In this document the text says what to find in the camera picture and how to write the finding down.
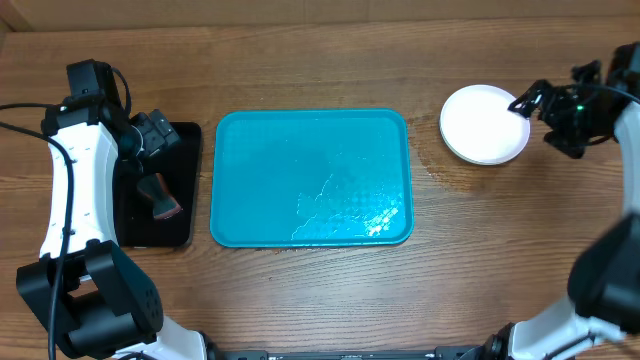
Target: wooden tabletop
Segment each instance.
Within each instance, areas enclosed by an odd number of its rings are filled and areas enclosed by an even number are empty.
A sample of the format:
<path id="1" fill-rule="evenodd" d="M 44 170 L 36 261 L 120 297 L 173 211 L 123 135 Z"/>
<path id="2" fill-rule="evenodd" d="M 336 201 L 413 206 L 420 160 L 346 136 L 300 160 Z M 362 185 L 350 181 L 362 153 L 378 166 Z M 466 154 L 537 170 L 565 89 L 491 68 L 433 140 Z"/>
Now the wooden tabletop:
<path id="1" fill-rule="evenodd" d="M 621 210 L 615 143 L 571 160 L 533 122 L 505 166 L 458 160 L 438 114 L 455 90 L 513 94 L 569 82 L 573 65 L 608 62 L 640 40 L 638 17 L 12 33 L 0 54 L 0 103 L 58 103 L 65 65 L 118 67 L 133 110 L 161 109 L 204 132 L 195 237 L 183 250 L 128 249 L 165 312 L 223 350 L 430 349 L 480 344 L 566 293 L 575 258 Z M 244 109 L 389 107 L 408 124 L 416 226 L 395 247 L 234 250 L 209 233 L 216 125 Z M 39 129 L 41 110 L 0 120 Z M 45 144 L 0 131 L 0 358 L 43 359 L 46 335 L 15 288 L 35 262 L 51 198 Z M 640 346 L 639 342 L 628 344 Z M 627 358 L 613 346 L 584 359 Z"/>

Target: white plate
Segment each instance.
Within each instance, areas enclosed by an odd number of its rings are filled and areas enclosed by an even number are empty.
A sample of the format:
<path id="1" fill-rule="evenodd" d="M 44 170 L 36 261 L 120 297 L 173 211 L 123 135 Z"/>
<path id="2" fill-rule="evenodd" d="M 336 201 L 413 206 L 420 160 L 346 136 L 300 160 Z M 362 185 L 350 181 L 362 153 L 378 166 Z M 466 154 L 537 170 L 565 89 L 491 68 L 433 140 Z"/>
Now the white plate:
<path id="1" fill-rule="evenodd" d="M 530 123 L 507 110 L 515 97 L 489 85 L 471 85 L 447 99 L 440 132 L 451 151 L 479 165 L 497 165 L 516 157 L 529 140 Z"/>

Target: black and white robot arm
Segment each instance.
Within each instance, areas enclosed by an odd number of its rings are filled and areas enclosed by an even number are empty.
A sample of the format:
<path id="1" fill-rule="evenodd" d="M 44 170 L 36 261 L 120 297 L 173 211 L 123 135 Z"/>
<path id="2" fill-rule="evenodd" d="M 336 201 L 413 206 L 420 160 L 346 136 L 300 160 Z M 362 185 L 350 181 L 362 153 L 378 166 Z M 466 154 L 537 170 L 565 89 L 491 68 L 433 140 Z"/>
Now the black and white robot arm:
<path id="1" fill-rule="evenodd" d="M 531 320 L 507 325 L 484 346 L 424 352 L 223 354 L 206 335 L 184 329 L 164 315 L 155 285 L 120 250 L 116 239 L 112 194 L 116 164 L 128 162 L 136 171 L 144 156 L 177 140 L 173 135 L 159 143 L 157 136 L 156 140 L 148 138 L 154 116 L 162 116 L 159 112 L 151 117 L 139 114 L 138 121 L 147 121 L 144 125 L 129 121 L 123 109 L 130 106 L 120 104 L 107 64 L 91 60 L 70 65 L 72 96 L 58 109 L 47 110 L 42 124 L 43 133 L 69 153 L 76 184 L 64 296 L 59 299 L 55 329 L 58 347 L 71 358 L 88 355 L 97 359 L 564 360 L 604 341 L 618 342 L 627 334 L 639 333 L 640 104 L 623 95 L 640 93 L 640 44 L 616 51 L 606 85 L 600 84 L 599 71 L 598 62 L 575 68 L 576 84 L 570 86 L 553 87 L 540 80 L 510 106 L 526 118 L 540 109 L 539 119 L 551 127 L 545 141 L 572 158 L 580 158 L 587 146 L 614 136 L 621 146 L 623 218 L 576 261 L 567 296 Z M 168 134 L 158 129 L 156 135 Z M 62 156 L 55 148 L 51 154 L 54 183 L 49 229 L 40 260 L 18 269 L 16 279 L 18 292 L 45 328 L 67 192 Z M 67 294 L 89 278 L 97 291 L 78 298 Z"/>

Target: teal tray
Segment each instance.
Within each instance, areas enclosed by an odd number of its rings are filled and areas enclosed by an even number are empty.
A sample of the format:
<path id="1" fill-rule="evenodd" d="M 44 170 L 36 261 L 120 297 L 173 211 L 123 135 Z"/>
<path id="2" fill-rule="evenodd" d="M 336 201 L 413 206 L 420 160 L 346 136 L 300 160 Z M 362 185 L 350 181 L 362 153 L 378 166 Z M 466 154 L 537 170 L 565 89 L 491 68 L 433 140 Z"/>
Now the teal tray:
<path id="1" fill-rule="evenodd" d="M 240 111 L 220 121 L 210 229 L 221 245 L 393 245 L 413 224 L 397 112 Z"/>

